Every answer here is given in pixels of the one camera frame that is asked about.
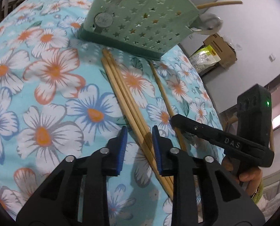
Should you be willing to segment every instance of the cardboard box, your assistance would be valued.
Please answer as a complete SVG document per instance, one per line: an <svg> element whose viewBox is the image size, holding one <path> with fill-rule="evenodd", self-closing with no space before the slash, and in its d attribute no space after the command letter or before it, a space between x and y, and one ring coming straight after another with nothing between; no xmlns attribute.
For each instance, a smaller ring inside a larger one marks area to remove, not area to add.
<svg viewBox="0 0 280 226"><path fill-rule="evenodd" d="M218 56L220 57L219 64L223 68L228 68L232 64L235 63L237 57L231 47L223 40L219 34L214 34L209 36L205 41L204 44L206 46L211 45L212 48L216 51Z"/></svg>

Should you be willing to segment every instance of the hand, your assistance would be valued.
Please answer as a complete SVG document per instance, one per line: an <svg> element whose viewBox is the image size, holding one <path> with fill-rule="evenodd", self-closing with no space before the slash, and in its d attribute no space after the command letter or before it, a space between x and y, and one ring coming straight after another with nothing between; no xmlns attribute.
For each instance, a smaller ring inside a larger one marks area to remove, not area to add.
<svg viewBox="0 0 280 226"><path fill-rule="evenodd" d="M222 166L228 171L233 171L233 165L227 156L224 157ZM235 180L237 183L240 181L249 182L246 192L249 196L252 196L262 181L262 170L260 170L258 167L252 167L248 171L240 174L239 177L235 177Z"/></svg>

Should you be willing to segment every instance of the wooden stick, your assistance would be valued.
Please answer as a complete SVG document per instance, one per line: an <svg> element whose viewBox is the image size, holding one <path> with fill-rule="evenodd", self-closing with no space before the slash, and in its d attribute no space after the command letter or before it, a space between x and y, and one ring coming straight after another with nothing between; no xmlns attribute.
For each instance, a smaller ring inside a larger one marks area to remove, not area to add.
<svg viewBox="0 0 280 226"><path fill-rule="evenodd" d="M223 6L223 5L233 5L233 4L243 4L242 1L223 1L223 2L210 2L197 6L197 9L204 9L209 7Z"/></svg>
<svg viewBox="0 0 280 226"><path fill-rule="evenodd" d="M141 131L142 136L144 137L144 139L146 141L146 144L147 144L149 150L151 151L153 157L156 159L154 148L153 148L152 134L149 130L148 125L146 124L146 121L144 120L143 115L141 114L141 112L139 110L139 107L138 107L134 97L132 96L130 89L127 87L127 85L123 79L122 73L121 73L118 65L116 64L114 58L112 57L112 54L108 50L103 49L102 52L103 52L103 55L106 57L106 59L109 62L113 75L115 76L115 79L117 80L117 83L124 96L124 99L129 107L129 109L131 110L131 113ZM174 178L172 176L170 176L170 177L165 177L165 179L169 182L170 186L172 186L172 188L173 188L174 187Z"/></svg>
<svg viewBox="0 0 280 226"><path fill-rule="evenodd" d="M165 93L163 84L162 84L162 82L160 81L160 78L158 77L157 72L156 72L156 69L155 69L155 67L153 66L153 64L152 64L151 62L149 62L149 65L150 65L151 71L153 72L153 75L154 75L154 77L155 77L155 79L156 79L157 85L158 85L159 90L160 90L160 92L161 92L161 96L162 96L162 98L164 99L164 102L165 102L167 111L168 111L168 113L169 113L169 116L170 116L170 117L173 117L175 114L174 114L173 109L171 108L171 104L170 104L170 102L169 102L169 100L168 100L168 97L167 97L167 95L166 95L166 93ZM183 139L183 135L182 135L180 129L178 129L178 128L175 127L174 130L175 130L176 135L177 135L177 137L178 137L178 140L179 140L181 149L184 150L184 151L187 151L186 145L185 145L185 142L184 142L184 139Z"/></svg>
<svg viewBox="0 0 280 226"><path fill-rule="evenodd" d="M158 170L157 170L157 164L156 164L156 161L153 157L153 155L151 154L150 150L148 149L148 146L146 145L146 142L144 140L144 137L142 136L134 118L133 118L133 115L130 111L130 109L128 108L127 106L127 103L125 102L124 100L124 97L120 91L120 88L118 86L118 83L116 82L116 79L112 73L112 70L111 70L111 67L108 63L108 61L106 60L106 58L102 58L101 59L102 61L102 64L103 64L103 67L106 71L106 74L109 78L109 81L111 82L111 85L112 85L112 88L117 96L117 99L119 101L119 104L125 114L125 116L127 117L128 119L128 122L129 124L131 125L133 131L134 131L134 134L136 135L137 139L138 139L138 142L139 142L139 145L142 149L142 151L144 152L153 172L155 173L157 179L160 181L161 185L163 186L164 190L166 191L166 193L169 195L169 197L171 199L173 199L173 189L170 187L170 185L168 184L168 182L166 181L166 179L164 177L161 177L158 173Z"/></svg>

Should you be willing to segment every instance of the light blue fabric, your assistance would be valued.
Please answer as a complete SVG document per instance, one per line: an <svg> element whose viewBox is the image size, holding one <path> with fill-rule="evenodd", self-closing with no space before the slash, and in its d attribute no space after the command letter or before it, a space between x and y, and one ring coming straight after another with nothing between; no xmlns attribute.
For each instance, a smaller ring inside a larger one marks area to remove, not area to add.
<svg viewBox="0 0 280 226"><path fill-rule="evenodd" d="M76 38L92 1L26 0L0 24L0 201L13 218L66 155L92 154L127 124L100 61L104 46ZM147 124L178 147L147 61L109 51ZM178 46L154 64L176 113L221 129ZM222 149L186 138L190 155L221 162ZM132 131L123 170L107 189L111 226L170 225L171 201Z"/></svg>

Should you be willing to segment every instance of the screw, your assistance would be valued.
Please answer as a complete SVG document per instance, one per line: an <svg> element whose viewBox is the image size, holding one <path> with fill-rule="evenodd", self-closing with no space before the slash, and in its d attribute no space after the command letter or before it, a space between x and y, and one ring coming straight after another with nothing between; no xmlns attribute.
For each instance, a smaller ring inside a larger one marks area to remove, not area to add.
<svg viewBox="0 0 280 226"><path fill-rule="evenodd" d="M171 149L170 149L170 152L171 152L172 154L178 154L178 153L180 152L180 150L179 150L178 148L171 148Z"/></svg>
<svg viewBox="0 0 280 226"><path fill-rule="evenodd" d="M101 153L101 154L107 154L107 153L109 153L109 149L106 148L106 147L101 148L101 149L100 149L100 153Z"/></svg>
<svg viewBox="0 0 280 226"><path fill-rule="evenodd" d="M72 161L74 161L74 159L75 159L75 157L74 157L73 155L68 155L68 156L65 158L66 162L72 162Z"/></svg>
<svg viewBox="0 0 280 226"><path fill-rule="evenodd" d="M212 156L206 156L205 161L207 161L208 163L212 163L214 162L214 158Z"/></svg>

